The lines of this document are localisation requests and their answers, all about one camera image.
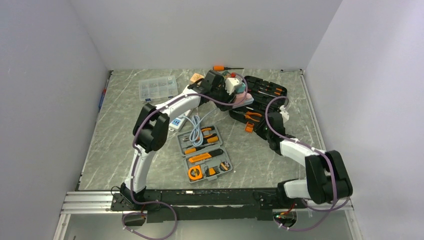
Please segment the orange handled screwdriver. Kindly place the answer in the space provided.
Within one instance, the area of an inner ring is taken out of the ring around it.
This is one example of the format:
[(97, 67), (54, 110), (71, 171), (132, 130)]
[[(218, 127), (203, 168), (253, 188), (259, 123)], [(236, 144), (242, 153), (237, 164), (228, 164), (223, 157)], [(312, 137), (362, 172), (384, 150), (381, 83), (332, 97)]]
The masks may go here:
[(229, 71), (229, 70), (243, 70), (243, 67), (228, 67), (223, 65), (215, 65), (212, 67), (213, 71), (222, 72), (222, 71)]

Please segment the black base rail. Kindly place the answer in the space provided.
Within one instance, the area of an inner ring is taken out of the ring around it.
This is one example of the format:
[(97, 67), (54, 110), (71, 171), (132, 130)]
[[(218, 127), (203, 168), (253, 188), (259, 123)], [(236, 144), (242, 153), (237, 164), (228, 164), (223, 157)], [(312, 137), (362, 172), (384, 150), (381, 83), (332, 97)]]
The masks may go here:
[(280, 212), (306, 206), (287, 198), (282, 188), (147, 189), (136, 202), (127, 190), (112, 194), (113, 212), (143, 212), (148, 223), (191, 220), (256, 219), (271, 221)]

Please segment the teal cube adapter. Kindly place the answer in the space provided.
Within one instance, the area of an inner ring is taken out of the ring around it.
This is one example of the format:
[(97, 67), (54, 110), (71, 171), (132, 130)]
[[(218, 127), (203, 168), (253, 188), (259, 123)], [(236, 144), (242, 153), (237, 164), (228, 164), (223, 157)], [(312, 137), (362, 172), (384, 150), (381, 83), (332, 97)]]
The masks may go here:
[(236, 94), (242, 94), (245, 92), (246, 89), (246, 85), (243, 81), (240, 82), (240, 85), (238, 85), (237, 87), (234, 88), (234, 92)]

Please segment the orange utility knife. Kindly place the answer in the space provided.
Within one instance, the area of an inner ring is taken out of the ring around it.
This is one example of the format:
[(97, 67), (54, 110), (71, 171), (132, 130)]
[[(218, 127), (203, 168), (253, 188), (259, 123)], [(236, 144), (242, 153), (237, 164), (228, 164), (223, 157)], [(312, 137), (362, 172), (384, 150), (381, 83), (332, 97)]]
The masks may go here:
[(196, 163), (196, 162), (200, 162), (202, 160), (207, 160), (207, 159), (210, 159), (210, 158), (213, 158), (213, 157), (220, 156), (223, 153), (224, 153), (224, 151), (219, 148), (219, 149), (215, 149), (215, 150), (212, 150), (212, 151), (209, 151), (209, 152), (202, 153), (200, 155), (190, 157), (188, 159), (188, 161), (190, 163)]

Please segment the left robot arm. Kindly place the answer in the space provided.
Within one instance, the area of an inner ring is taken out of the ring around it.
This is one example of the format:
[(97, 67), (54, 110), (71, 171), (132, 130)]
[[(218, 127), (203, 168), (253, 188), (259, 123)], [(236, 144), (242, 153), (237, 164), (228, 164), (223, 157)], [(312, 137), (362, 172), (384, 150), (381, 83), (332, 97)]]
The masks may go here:
[(167, 141), (172, 120), (209, 101), (226, 111), (232, 107), (234, 100), (234, 93), (226, 90), (225, 77), (217, 71), (209, 70), (199, 83), (187, 85), (182, 93), (172, 99), (157, 105), (145, 104), (133, 129), (132, 166), (120, 187), (124, 204), (131, 210), (137, 210), (145, 202), (147, 175), (155, 153)]

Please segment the orange tape measure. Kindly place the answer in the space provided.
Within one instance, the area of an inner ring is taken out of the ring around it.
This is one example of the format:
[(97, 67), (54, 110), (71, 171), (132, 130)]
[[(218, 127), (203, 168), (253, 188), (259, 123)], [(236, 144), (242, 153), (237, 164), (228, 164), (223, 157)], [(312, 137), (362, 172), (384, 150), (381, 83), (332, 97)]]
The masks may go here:
[(187, 174), (190, 181), (197, 181), (203, 178), (203, 172), (199, 165), (189, 168)]

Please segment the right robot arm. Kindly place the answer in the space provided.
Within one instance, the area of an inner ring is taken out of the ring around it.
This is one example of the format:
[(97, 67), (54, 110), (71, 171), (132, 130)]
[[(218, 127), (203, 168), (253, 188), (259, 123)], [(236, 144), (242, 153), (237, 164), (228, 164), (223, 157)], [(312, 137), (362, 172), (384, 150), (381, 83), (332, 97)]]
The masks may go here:
[(256, 133), (268, 142), (269, 148), (299, 163), (306, 172), (304, 179), (277, 184), (275, 200), (280, 207), (287, 208), (302, 199), (330, 204), (353, 194), (350, 177), (338, 151), (317, 149), (287, 135), (283, 117), (278, 112), (264, 113), (261, 124)]

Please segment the black tool case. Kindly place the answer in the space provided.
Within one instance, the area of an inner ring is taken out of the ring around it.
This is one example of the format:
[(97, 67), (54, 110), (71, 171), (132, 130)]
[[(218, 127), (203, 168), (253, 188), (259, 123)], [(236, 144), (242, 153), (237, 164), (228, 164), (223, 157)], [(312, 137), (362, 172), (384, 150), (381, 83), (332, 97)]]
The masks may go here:
[(246, 124), (245, 131), (253, 132), (257, 129), (259, 122), (252, 122), (245, 119), (244, 114), (247, 111), (260, 113), (265, 116), (265, 110), (271, 100), (281, 96), (287, 96), (287, 89), (277, 83), (269, 82), (258, 77), (246, 75), (248, 93), (252, 95), (254, 101), (252, 104), (234, 108), (229, 111), (229, 116), (233, 119)]

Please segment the orange handled pliers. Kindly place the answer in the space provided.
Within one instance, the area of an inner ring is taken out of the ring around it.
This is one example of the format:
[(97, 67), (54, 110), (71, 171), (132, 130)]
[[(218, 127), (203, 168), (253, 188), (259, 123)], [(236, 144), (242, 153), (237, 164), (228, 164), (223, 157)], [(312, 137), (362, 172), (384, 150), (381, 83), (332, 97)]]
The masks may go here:
[(260, 122), (262, 119), (262, 115), (258, 112), (252, 112), (252, 111), (247, 111), (244, 114), (244, 118), (247, 121), (251, 121), (251, 122)]

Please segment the white cube adapter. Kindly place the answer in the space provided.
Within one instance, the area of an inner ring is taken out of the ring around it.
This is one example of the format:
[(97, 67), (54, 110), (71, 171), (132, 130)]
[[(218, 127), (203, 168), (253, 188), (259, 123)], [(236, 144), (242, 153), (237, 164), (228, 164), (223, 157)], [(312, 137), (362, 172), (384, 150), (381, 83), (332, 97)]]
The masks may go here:
[(225, 79), (225, 90), (228, 95), (232, 95), (240, 85), (241, 82), (237, 77), (227, 77)]

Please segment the light blue power strip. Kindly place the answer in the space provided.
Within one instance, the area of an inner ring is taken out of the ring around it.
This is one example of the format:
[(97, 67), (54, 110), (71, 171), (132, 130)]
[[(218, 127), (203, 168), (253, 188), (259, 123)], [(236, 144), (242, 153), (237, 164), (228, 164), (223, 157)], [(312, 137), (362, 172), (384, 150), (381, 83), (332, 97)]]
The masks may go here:
[(247, 106), (252, 104), (253, 102), (254, 102), (254, 98), (252, 97), (251, 94), (248, 93), (245, 98), (244, 98), (244, 94), (238, 94), (236, 95), (236, 98), (234, 99), (234, 103), (238, 103), (238, 104), (233, 105), (232, 108), (235, 109), (235, 108)]

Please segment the orange cube adapter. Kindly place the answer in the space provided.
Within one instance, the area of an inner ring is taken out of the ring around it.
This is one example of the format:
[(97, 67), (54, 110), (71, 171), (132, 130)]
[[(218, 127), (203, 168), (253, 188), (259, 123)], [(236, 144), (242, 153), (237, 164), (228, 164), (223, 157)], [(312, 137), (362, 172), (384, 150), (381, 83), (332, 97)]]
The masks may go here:
[(199, 85), (199, 84), (200, 84), (200, 82), (201, 82), (201, 80), (202, 80), (203, 78), (204, 78), (204, 76), (203, 76), (202, 74), (194, 73), (194, 74), (191, 76), (191, 78), (190, 78), (189, 82), (190, 82), (190, 84), (197, 83), (197, 84)]

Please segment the grey tool case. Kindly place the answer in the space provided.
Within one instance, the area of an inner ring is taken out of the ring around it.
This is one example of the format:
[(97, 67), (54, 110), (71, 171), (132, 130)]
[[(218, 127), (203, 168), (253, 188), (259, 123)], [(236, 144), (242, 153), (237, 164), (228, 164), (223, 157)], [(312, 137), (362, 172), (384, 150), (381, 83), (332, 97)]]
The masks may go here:
[(201, 128), (201, 133), (203, 138), (200, 146), (193, 145), (189, 132), (177, 136), (183, 167), (191, 184), (216, 180), (234, 169), (218, 128), (215, 125), (205, 126)]

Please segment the clear screw organizer box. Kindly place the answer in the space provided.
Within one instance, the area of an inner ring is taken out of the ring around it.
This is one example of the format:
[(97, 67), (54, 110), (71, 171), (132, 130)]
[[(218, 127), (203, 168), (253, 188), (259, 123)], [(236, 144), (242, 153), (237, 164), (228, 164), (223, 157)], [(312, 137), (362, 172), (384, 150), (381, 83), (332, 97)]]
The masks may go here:
[(144, 102), (163, 98), (172, 99), (179, 94), (174, 75), (139, 80), (138, 92), (139, 99)]

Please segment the pink cube socket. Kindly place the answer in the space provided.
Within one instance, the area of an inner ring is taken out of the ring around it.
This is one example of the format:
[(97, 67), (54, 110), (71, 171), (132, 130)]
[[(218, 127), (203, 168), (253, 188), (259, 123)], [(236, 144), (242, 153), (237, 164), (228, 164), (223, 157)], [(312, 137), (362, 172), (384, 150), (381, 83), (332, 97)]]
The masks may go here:
[(247, 92), (243, 92), (235, 96), (234, 103), (242, 104), (246, 101), (249, 101), (251, 98), (252, 98), (251, 94)]

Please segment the white long power strip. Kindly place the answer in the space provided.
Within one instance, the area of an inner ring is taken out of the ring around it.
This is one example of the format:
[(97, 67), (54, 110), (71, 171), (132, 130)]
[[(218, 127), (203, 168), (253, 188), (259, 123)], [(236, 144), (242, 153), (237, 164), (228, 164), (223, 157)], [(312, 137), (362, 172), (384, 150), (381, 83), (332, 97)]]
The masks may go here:
[(176, 117), (169, 122), (168, 130), (171, 132), (179, 132), (187, 119), (183, 116)]

